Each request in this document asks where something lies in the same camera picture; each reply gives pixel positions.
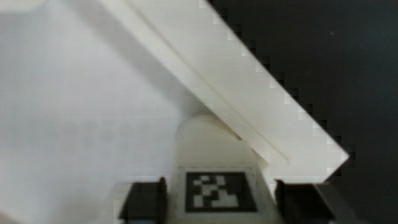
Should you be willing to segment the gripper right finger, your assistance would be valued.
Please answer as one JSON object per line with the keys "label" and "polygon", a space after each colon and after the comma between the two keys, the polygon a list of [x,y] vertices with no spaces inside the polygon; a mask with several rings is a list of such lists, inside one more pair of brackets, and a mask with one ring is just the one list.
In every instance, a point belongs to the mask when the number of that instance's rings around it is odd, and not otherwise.
{"label": "gripper right finger", "polygon": [[278,181],[276,201],[286,224],[359,224],[359,217],[329,183]]}

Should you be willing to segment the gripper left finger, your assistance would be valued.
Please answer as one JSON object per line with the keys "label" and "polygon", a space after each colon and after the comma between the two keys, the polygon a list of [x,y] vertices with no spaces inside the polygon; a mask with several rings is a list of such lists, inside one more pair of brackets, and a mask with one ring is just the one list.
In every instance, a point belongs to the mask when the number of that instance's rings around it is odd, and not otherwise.
{"label": "gripper left finger", "polygon": [[135,182],[130,187],[119,212],[123,224],[166,224],[167,220],[167,182]]}

